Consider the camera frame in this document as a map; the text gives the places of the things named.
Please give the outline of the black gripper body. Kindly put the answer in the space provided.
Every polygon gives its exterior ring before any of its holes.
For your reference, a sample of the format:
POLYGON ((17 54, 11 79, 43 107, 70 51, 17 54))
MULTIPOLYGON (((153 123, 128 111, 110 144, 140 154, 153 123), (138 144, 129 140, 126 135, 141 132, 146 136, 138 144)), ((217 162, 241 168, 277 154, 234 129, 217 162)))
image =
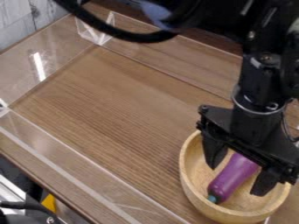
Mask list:
POLYGON ((280 171, 277 183, 294 184, 299 180, 299 148, 285 132, 284 101, 254 105, 233 101, 232 108, 198 106, 196 128, 212 135, 226 137, 228 150, 233 150, 262 169, 280 171))

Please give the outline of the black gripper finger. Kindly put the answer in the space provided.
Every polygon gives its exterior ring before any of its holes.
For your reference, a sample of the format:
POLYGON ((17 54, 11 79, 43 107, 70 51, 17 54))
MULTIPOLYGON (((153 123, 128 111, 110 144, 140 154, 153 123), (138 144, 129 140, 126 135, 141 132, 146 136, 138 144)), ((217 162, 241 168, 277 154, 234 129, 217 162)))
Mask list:
POLYGON ((249 193, 257 197, 264 197, 274 188, 278 179, 280 171, 277 169, 262 169, 256 176, 249 193))
POLYGON ((208 132, 201 133, 201 146, 205 158, 205 164, 214 170, 228 153, 226 137, 212 135, 208 132))

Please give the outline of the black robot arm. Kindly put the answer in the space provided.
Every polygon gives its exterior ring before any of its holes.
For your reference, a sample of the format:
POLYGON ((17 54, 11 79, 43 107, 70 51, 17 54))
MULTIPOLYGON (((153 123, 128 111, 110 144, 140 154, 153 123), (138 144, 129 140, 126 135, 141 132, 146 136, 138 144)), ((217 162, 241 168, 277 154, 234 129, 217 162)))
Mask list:
POLYGON ((134 43, 160 43, 200 28, 240 43, 242 60, 232 108, 202 105, 197 129, 205 163, 233 150, 261 167, 250 192, 265 195, 299 179, 299 149, 285 131, 285 107, 299 99, 299 0, 138 0, 157 31, 115 28, 77 0, 55 4, 93 29, 134 43))

